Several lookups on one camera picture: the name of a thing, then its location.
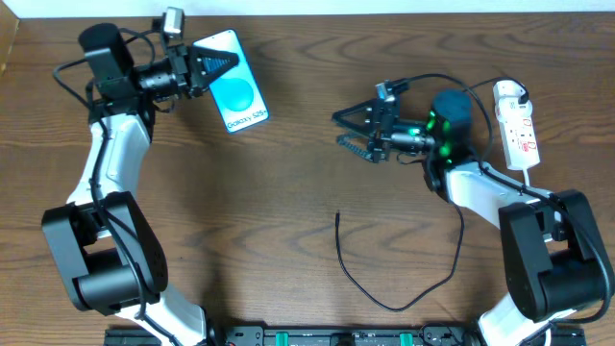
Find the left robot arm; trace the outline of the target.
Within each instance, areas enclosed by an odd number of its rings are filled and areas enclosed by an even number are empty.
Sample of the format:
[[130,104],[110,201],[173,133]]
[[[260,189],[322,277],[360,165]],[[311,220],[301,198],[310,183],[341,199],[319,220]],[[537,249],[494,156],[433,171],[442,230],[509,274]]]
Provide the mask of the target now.
[[184,45],[180,29],[161,30],[164,56],[136,65],[137,33],[111,23],[79,36],[92,71],[80,96],[91,147],[65,205],[47,210],[41,228],[73,306],[137,323],[163,345],[222,345],[199,305],[169,282],[161,245],[135,200],[161,101],[201,96],[236,67],[238,55]]

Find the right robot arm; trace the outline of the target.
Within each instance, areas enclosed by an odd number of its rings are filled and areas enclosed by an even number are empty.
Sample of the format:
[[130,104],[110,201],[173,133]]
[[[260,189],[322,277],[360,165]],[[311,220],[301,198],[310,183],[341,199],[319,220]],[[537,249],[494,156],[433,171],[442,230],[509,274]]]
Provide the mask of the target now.
[[542,338],[554,345],[554,325],[575,323],[573,313],[600,303],[581,321],[600,319],[614,295],[614,271],[585,195],[535,189],[479,160],[469,144],[476,94],[438,93],[425,122],[401,119],[399,95],[386,87],[375,99],[335,112],[332,121],[348,131],[337,142],[372,163],[392,150],[411,155],[430,190],[500,230],[508,293],[467,341],[529,345]]

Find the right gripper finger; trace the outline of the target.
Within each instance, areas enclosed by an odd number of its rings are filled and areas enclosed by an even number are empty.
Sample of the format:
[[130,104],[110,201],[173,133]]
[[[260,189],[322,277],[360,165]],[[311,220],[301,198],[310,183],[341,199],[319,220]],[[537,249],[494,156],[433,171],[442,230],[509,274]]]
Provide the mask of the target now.
[[378,101],[371,99],[348,109],[336,111],[332,115],[332,121],[350,131],[375,131],[379,125],[377,110]]
[[339,135],[336,138],[336,143],[339,146],[348,149],[350,152],[352,152],[353,154],[357,155],[358,157],[364,160],[371,160],[373,158],[372,153],[366,149],[362,149],[360,146],[356,144],[353,144],[352,142],[353,139],[358,139],[358,135],[343,134],[343,135]]

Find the blue Galaxy smartphone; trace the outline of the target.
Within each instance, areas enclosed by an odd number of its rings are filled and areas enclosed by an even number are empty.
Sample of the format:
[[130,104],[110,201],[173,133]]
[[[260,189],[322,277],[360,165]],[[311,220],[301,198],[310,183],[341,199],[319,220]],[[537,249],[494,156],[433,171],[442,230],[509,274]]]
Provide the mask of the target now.
[[229,29],[193,42],[194,46],[235,53],[238,65],[225,72],[209,89],[229,133],[234,133],[269,117],[251,66],[235,30]]

